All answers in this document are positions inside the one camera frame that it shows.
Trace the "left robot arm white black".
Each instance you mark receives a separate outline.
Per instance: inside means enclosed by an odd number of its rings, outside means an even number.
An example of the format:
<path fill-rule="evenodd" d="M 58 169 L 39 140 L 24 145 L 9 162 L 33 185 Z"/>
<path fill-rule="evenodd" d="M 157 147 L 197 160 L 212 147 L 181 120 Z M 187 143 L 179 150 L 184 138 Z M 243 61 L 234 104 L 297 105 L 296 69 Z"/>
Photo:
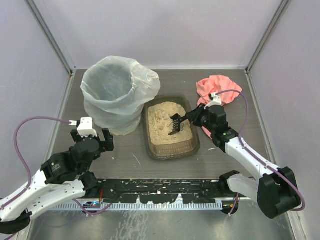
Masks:
<path fill-rule="evenodd" d="M 72 130 L 75 145 L 68 151 L 52 155 L 22 186 L 26 191 L 19 198 L 10 195 L 1 200 L 6 206 L 0 210 L 0 232 L 16 234 L 48 210 L 74 199 L 93 198 L 100 190 L 95 174 L 89 169 L 102 153 L 114 150 L 113 135 L 102 130 L 104 140 L 98 136 L 80 137 Z"/>

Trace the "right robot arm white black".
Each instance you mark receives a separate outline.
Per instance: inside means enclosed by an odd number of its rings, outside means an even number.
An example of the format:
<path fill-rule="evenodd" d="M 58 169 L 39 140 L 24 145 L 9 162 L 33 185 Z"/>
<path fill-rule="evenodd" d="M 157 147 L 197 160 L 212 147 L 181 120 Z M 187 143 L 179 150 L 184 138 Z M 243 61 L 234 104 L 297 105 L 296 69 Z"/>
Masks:
<path fill-rule="evenodd" d="M 241 134 L 231 128 L 220 105 L 199 105 L 185 116 L 196 127 L 207 129 L 214 145 L 238 161 L 251 174 L 247 178 L 237 171 L 220 177 L 223 187 L 257 202 L 269 219 L 288 211 L 302 211 L 306 202 L 298 190 L 294 172 L 280 168 L 251 148 Z"/>

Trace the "black slotted litter scoop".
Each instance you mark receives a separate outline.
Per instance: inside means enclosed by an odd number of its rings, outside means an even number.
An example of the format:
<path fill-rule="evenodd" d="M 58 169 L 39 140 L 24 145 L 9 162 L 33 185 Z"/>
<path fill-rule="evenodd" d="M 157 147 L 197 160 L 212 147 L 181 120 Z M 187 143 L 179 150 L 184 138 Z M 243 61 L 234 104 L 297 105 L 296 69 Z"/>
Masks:
<path fill-rule="evenodd" d="M 168 134 L 169 136 L 175 135 L 181 131 L 181 123 L 186 121 L 187 116 L 180 116 L 178 113 L 171 117 L 172 119 L 172 131 Z"/>

